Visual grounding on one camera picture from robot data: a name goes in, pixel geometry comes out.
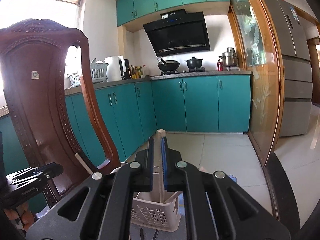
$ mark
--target wooden chair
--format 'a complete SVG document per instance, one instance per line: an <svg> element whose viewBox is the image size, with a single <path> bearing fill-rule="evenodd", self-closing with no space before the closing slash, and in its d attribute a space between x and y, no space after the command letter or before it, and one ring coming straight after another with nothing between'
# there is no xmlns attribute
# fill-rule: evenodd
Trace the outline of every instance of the wooden chair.
<svg viewBox="0 0 320 240"><path fill-rule="evenodd" d="M72 45L81 49L84 101L107 160L100 172L109 174L120 167L120 161L95 97L86 36L47 19L28 19L0 30L4 95L28 163L36 167L56 162L64 168L44 190L50 207L85 180L88 172L99 171L82 151L68 120L64 70Z"/></svg>

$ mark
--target human hand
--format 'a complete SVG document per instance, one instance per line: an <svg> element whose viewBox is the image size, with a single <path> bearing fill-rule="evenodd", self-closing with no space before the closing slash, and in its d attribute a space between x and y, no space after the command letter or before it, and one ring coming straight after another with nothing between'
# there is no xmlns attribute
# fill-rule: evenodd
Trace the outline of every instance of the human hand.
<svg viewBox="0 0 320 240"><path fill-rule="evenodd" d="M21 209L24 211L21 216L21 220L24 223L23 229L27 231L31 227L31 225L35 222L35 219L31 211L28 210L27 202L21 205ZM14 210L4 209L4 213L7 215L9 220L16 220L17 218L19 218L18 213Z"/></svg>

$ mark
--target doorway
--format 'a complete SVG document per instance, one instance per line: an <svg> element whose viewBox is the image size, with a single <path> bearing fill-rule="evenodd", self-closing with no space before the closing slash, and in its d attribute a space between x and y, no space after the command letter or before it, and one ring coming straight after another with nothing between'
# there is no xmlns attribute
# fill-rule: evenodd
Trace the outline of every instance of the doorway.
<svg viewBox="0 0 320 240"><path fill-rule="evenodd" d="M320 38L307 40L312 68L312 103L320 106Z"/></svg>

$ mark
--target backsplash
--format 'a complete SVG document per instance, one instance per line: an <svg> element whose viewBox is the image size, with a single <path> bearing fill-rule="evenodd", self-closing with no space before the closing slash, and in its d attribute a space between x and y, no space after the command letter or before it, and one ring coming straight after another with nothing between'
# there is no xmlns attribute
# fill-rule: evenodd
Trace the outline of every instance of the backsplash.
<svg viewBox="0 0 320 240"><path fill-rule="evenodd" d="M227 47L235 47L235 42L227 15L209 15L205 16L204 18L207 25L211 50L182 53L163 57L164 60L173 59L180 62L180 66L177 69L178 72L182 72L183 70L188 72L188 67L185 60L191 59L192 57L199 59L203 58L202 66L206 70L217 70L219 56L221 56L221 54L227 50ZM135 63L135 65L146 65L151 76L157 76L161 74L161 71L157 66L157 56L144 30L133 33L133 39L128 39L127 42L130 51L134 51L134 55L130 53L130 64Z"/></svg>

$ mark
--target silver screw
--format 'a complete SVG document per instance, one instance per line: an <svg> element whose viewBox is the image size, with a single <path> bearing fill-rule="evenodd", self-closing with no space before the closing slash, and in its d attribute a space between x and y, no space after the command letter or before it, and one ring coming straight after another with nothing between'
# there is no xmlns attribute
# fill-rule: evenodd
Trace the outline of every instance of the silver screw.
<svg viewBox="0 0 320 240"><path fill-rule="evenodd" d="M98 180L102 178L102 174L100 172L95 172L91 177L95 180Z"/></svg>
<svg viewBox="0 0 320 240"><path fill-rule="evenodd" d="M140 163L138 162L132 162L130 163L130 167L133 168L133 169L137 169L140 167Z"/></svg>
<svg viewBox="0 0 320 240"><path fill-rule="evenodd" d="M223 171L216 171L214 173L214 176L218 179L223 179L226 176L226 174Z"/></svg>
<svg viewBox="0 0 320 240"><path fill-rule="evenodd" d="M177 162L176 165L178 168L185 168L187 166L187 163L184 161L179 161L179 162Z"/></svg>

